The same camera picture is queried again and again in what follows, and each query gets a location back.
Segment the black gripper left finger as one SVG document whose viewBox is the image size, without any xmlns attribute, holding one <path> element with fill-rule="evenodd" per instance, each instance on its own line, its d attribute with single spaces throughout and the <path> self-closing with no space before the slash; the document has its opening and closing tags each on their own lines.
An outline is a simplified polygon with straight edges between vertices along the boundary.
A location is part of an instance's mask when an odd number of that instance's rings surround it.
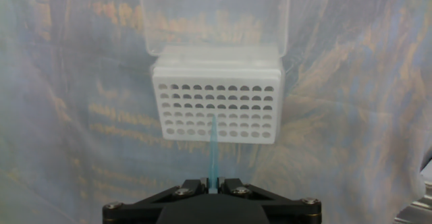
<svg viewBox="0 0 432 224">
<path fill-rule="evenodd" d="M 102 224 L 156 223 L 162 210 L 171 203 L 208 193 L 208 179 L 185 180 L 133 204 L 110 202 L 102 208 Z"/>
</svg>

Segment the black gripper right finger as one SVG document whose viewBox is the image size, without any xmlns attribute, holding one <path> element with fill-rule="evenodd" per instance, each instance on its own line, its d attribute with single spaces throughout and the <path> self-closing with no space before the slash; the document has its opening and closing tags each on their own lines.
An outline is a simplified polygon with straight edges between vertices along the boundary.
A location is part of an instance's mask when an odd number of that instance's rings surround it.
<svg viewBox="0 0 432 224">
<path fill-rule="evenodd" d="M 243 200 L 239 207 L 257 214 L 252 207 L 259 207 L 269 223 L 286 224 L 320 224 L 321 201 L 306 197 L 291 200 L 273 192 L 264 190 L 251 184 L 244 184 L 238 178 L 218 178 L 219 194 Z"/>
</svg>

